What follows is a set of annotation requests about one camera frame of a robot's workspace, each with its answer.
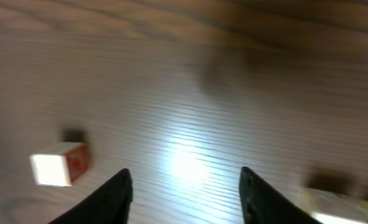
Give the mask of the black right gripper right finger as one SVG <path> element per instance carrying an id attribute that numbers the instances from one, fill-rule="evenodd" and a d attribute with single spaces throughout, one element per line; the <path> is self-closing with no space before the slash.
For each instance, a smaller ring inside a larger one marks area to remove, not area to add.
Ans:
<path id="1" fill-rule="evenodd" d="M 248 167 L 238 187 L 245 224 L 321 224 Z"/>

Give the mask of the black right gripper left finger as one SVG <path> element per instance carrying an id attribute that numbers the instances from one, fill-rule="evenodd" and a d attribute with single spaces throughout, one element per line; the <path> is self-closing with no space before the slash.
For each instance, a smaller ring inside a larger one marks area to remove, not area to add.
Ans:
<path id="1" fill-rule="evenodd" d="M 50 224 L 127 224 L 132 201 L 133 180 L 125 168 Z"/>

